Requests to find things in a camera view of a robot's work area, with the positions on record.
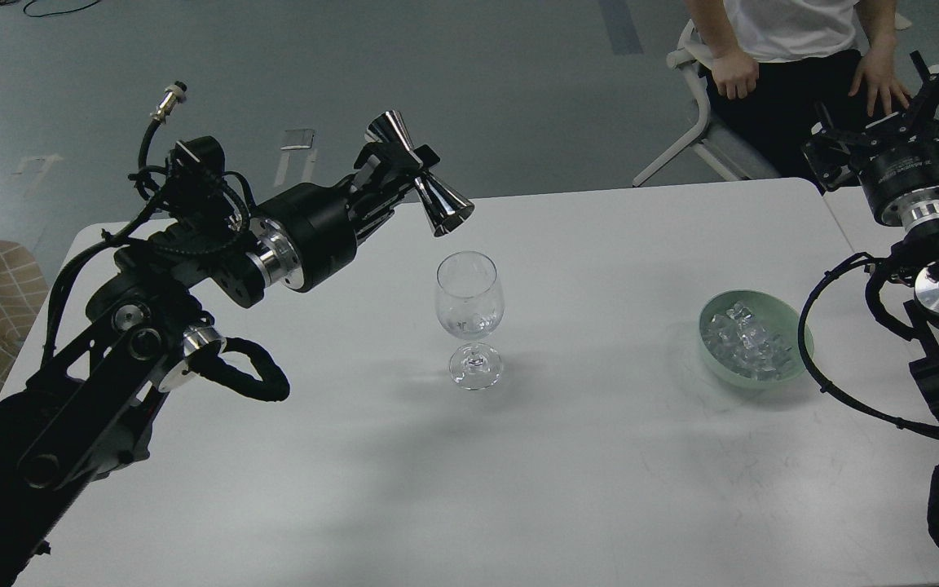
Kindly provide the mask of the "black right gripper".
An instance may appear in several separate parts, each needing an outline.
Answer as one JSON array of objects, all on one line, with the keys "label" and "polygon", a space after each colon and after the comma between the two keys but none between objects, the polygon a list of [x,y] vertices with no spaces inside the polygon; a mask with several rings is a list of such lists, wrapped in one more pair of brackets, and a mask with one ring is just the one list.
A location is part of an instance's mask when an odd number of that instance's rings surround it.
[{"label": "black right gripper", "polygon": [[804,171],[820,193],[860,186],[873,219],[882,226],[912,227],[923,222],[929,205],[939,214],[939,64],[928,67],[920,52],[910,53],[921,86],[910,98],[910,129],[892,123],[891,133],[865,139],[849,168],[849,146],[827,132],[865,130],[863,101],[816,101],[811,130],[801,144]]}]

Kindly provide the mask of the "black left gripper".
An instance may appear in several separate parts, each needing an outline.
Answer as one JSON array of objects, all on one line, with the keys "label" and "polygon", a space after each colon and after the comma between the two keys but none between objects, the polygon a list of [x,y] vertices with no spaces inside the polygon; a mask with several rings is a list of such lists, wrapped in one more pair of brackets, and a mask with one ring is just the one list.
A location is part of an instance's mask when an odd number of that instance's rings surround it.
[{"label": "black left gripper", "polygon": [[249,224],[265,286],[283,283],[306,293],[342,270],[394,215],[412,190],[415,160],[395,143],[366,143],[351,181],[334,186],[298,183],[257,205]]}]

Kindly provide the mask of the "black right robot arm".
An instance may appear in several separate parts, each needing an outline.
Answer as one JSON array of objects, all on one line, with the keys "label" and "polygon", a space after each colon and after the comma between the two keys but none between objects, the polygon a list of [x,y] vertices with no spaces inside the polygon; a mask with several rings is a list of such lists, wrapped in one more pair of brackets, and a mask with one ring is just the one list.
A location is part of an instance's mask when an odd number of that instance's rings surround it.
[{"label": "black right robot arm", "polygon": [[[864,130],[839,129],[824,104],[804,144],[806,162],[821,189],[830,193],[857,183],[876,223],[899,227],[903,237],[883,257],[857,252],[825,272],[799,313],[795,338],[805,371],[820,391],[842,404],[925,438],[939,441],[939,64],[931,67],[918,51],[910,60],[921,79],[916,96],[901,111]],[[864,404],[825,376],[806,343],[809,313],[828,286],[864,268],[865,304],[872,319],[923,357],[909,365],[934,423],[887,415]]]}]

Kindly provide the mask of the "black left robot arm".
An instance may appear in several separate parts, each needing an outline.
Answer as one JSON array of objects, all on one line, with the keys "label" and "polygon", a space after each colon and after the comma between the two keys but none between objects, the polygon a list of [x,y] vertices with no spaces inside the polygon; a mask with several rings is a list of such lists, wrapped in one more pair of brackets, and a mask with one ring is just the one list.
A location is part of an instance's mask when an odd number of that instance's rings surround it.
[{"label": "black left robot arm", "polygon": [[264,348],[221,337],[195,285],[213,281],[243,308],[275,284],[305,293],[346,267],[410,191],[436,236],[474,210],[439,185],[439,156],[413,143],[396,111],[368,124],[342,181],[298,183],[263,203],[245,178],[239,188],[227,182],[211,137],[178,141],[164,164],[150,165],[152,139],[186,92],[171,83],[150,115],[130,175],[144,207],[64,265],[37,372],[0,401],[0,586],[49,553],[49,532],[90,483],[146,460],[153,422],[183,379],[258,401],[289,395]]}]

